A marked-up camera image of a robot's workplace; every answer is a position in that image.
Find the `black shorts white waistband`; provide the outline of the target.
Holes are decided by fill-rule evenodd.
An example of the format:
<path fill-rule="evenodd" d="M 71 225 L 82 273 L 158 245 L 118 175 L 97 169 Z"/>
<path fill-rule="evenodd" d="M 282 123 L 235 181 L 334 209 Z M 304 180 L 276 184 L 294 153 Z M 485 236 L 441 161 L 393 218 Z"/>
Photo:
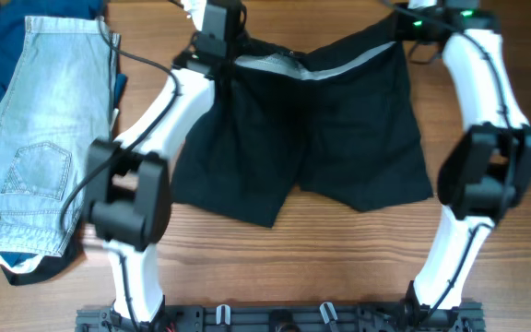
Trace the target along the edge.
<path fill-rule="evenodd" d="M 242 37 L 230 87 L 185 139 L 173 200 L 270 227 L 294 186 L 360 212 L 431 197 L 393 25 L 309 53 Z"/>

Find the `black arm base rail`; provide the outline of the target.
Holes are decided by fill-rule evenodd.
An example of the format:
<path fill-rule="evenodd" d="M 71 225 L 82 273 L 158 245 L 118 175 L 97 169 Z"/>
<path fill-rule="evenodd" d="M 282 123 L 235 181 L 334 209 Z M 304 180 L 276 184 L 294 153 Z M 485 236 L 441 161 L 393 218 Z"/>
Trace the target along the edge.
<path fill-rule="evenodd" d="M 482 304 L 464 302 L 450 311 L 438 310 L 416 326 L 412 309 L 398 302 L 358 305 L 218 307 L 166 306 L 156 321 L 139 322 L 137 331 L 259 332 L 259 331 L 454 331 L 486 332 Z"/>

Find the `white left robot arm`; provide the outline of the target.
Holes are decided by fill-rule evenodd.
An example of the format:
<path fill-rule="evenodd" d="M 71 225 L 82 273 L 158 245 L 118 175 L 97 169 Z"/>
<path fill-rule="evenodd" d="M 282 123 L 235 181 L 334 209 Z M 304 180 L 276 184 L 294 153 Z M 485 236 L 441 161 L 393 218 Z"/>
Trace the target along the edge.
<path fill-rule="evenodd" d="M 101 311 L 110 331 L 168 331 L 157 244 L 171 216 L 170 163 L 195 123 L 229 84 L 246 8 L 239 1 L 184 1 L 196 31 L 168 68 L 143 116 L 88 150 L 82 219 L 109 254 L 116 297 Z"/>

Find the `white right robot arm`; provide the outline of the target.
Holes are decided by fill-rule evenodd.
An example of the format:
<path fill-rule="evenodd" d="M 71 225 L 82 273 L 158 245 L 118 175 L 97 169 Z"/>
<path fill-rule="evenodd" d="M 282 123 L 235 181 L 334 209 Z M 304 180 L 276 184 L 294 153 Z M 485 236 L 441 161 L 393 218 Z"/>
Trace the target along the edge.
<path fill-rule="evenodd" d="M 432 314 L 460 305 L 481 246 L 525 195 L 531 125 L 513 94 L 494 14 L 476 1 L 410 1 L 391 8 L 397 39 L 437 45 L 463 122 L 464 134 L 438 174 L 441 220 L 409 296 Z"/>

